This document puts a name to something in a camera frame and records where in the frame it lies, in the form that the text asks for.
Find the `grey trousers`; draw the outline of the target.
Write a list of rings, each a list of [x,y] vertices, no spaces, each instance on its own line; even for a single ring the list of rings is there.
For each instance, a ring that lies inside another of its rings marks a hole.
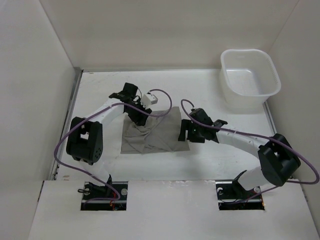
[[[189,151],[186,141],[178,141],[181,130],[178,106],[161,117],[148,117],[144,126],[137,126],[125,117],[122,127],[121,154],[154,154]]]

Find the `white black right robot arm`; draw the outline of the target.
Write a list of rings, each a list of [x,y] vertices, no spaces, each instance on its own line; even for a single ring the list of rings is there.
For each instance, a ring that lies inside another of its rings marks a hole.
[[[243,200],[250,191],[262,185],[283,186],[301,166],[298,157],[283,147],[289,143],[281,134],[275,134],[270,140],[237,134],[237,129],[227,121],[212,121],[202,108],[192,109],[190,116],[191,119],[181,120],[180,142],[213,141],[235,147],[259,160],[259,166],[242,171],[229,185],[219,187],[218,193],[232,193]]]

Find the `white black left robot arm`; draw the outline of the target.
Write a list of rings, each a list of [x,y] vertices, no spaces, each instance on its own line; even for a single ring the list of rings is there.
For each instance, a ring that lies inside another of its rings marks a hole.
[[[158,98],[151,92],[138,97],[137,91],[136,85],[125,83],[121,91],[112,93],[107,101],[92,113],[93,118],[82,123],[67,138],[66,153],[80,162],[84,171],[102,181],[96,185],[95,193],[103,200],[112,195],[112,186],[107,183],[110,174],[100,160],[104,150],[104,127],[122,114],[127,114],[137,126],[144,126],[152,113],[150,106],[158,102]]]

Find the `white plastic basket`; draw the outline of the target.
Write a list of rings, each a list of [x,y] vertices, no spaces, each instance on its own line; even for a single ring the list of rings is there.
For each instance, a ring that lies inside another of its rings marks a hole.
[[[228,49],[220,55],[219,81],[225,101],[236,109],[256,109],[281,90],[271,57],[259,49]]]

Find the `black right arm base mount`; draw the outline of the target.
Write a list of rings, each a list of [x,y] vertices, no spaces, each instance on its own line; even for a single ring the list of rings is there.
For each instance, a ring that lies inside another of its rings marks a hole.
[[[221,211],[265,210],[259,186],[245,190],[239,183],[216,181],[218,208]]]

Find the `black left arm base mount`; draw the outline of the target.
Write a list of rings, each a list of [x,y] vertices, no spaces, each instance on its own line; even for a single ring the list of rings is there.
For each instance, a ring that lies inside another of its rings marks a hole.
[[[82,188],[77,190],[81,196],[81,211],[126,211],[128,198],[128,182],[113,182],[112,187],[119,193],[107,186],[95,185],[85,182]]]

